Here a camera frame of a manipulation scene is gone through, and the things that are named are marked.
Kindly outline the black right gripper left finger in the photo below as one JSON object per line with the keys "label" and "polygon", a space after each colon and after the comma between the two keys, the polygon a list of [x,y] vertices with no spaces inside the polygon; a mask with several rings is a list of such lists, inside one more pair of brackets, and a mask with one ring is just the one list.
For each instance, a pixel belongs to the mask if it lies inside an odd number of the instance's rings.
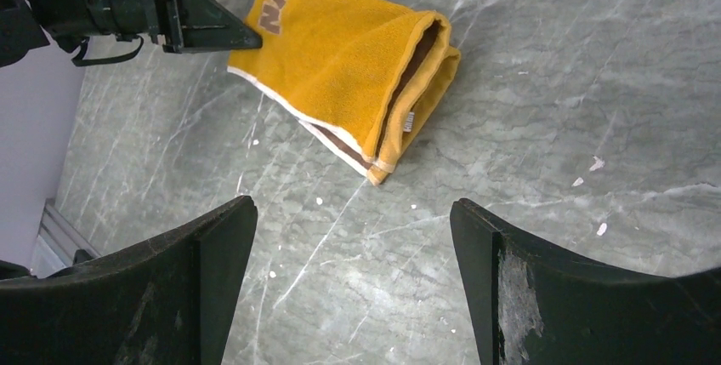
{"label": "black right gripper left finger", "polygon": [[257,221],[240,196],[45,278],[2,264],[2,363],[221,363]]}

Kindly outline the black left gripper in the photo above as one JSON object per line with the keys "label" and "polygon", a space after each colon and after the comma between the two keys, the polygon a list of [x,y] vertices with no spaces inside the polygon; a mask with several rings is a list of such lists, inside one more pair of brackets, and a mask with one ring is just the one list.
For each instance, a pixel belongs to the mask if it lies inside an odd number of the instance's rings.
{"label": "black left gripper", "polygon": [[167,53],[258,49],[261,36],[216,0],[1,0],[1,65],[10,66],[51,42],[77,67],[131,60],[139,51],[89,59],[91,37],[153,43]]}

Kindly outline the brown and yellow towel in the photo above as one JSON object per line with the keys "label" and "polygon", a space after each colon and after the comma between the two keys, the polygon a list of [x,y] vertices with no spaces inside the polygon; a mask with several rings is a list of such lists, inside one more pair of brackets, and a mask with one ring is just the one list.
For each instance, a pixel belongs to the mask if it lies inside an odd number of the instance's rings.
{"label": "brown and yellow towel", "polygon": [[229,72],[374,185],[395,171],[461,58],[443,14],[386,0],[255,0],[246,22],[262,46],[231,52]]}

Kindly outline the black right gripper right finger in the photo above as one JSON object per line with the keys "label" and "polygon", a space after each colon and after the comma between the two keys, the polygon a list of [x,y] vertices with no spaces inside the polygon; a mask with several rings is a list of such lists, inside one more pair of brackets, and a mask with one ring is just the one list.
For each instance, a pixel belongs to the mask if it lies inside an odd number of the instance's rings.
{"label": "black right gripper right finger", "polygon": [[452,241],[483,364],[717,364],[720,271],[589,259],[462,198]]}

